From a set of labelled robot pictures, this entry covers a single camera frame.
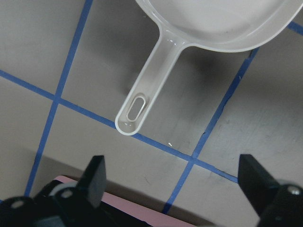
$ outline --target metal bolt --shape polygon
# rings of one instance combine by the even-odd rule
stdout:
[[[289,186],[287,190],[293,195],[300,195],[301,193],[300,189],[295,186]]]
[[[15,201],[11,204],[11,208],[12,209],[17,209],[17,208],[20,208],[24,205],[24,202],[22,200],[18,200],[18,201]]]
[[[65,198],[65,199],[67,199],[67,198],[69,198],[69,197],[71,197],[72,196],[72,191],[71,190],[65,190],[62,194],[61,194],[61,197],[62,198]]]

